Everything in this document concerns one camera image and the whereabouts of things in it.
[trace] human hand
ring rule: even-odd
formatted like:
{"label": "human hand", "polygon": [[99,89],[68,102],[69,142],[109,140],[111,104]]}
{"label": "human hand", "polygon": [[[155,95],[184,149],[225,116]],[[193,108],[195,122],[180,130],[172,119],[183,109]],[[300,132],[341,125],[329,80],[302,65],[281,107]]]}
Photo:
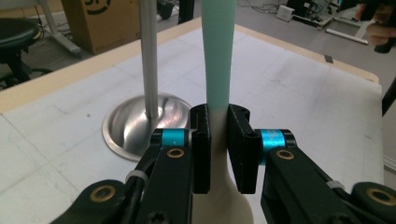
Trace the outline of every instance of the human hand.
{"label": "human hand", "polygon": [[[361,19],[364,9],[366,9],[364,4],[359,7],[355,15],[356,20],[359,21]],[[388,5],[379,5],[373,16],[375,23],[370,24],[366,29],[366,33],[369,36],[368,42],[371,45],[384,45],[388,43],[391,37],[396,37],[396,28],[385,26],[393,9],[394,7]]]}

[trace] blue metallic cylinder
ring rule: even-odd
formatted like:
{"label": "blue metallic cylinder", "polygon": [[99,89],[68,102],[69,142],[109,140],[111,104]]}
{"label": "blue metallic cylinder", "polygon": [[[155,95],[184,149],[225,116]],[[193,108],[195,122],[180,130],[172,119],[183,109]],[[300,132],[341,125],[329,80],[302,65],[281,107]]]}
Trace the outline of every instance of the blue metallic cylinder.
{"label": "blue metallic cylinder", "polygon": [[161,145],[163,147],[184,147],[185,129],[163,129]]}
{"label": "blue metallic cylinder", "polygon": [[285,136],[279,129],[260,129],[262,133],[262,162],[265,165],[268,152],[274,147],[285,147]]}

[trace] stool seat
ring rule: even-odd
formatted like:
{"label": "stool seat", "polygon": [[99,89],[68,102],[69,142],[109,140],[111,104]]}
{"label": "stool seat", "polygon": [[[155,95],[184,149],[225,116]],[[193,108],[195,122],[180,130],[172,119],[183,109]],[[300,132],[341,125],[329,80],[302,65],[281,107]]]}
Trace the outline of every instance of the stool seat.
{"label": "stool seat", "polygon": [[21,19],[1,19],[0,31],[0,57],[27,49],[41,36],[37,25]]}

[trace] office chair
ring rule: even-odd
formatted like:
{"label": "office chair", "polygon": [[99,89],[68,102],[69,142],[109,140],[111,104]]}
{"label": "office chair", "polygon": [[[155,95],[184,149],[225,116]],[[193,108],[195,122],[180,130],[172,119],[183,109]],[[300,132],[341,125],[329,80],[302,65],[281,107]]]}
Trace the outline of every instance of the office chair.
{"label": "office chair", "polygon": [[32,69],[21,60],[21,52],[28,52],[41,36],[37,25],[21,20],[0,18],[0,63],[8,64],[12,75],[2,77],[7,87],[30,80],[34,71],[47,74],[48,69]]}

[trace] green tube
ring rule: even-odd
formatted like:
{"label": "green tube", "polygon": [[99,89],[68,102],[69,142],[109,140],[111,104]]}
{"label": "green tube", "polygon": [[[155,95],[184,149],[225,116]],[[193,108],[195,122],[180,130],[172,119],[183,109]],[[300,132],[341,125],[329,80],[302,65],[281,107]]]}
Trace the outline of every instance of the green tube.
{"label": "green tube", "polygon": [[209,111],[227,108],[235,24],[235,0],[202,0],[206,101]]}

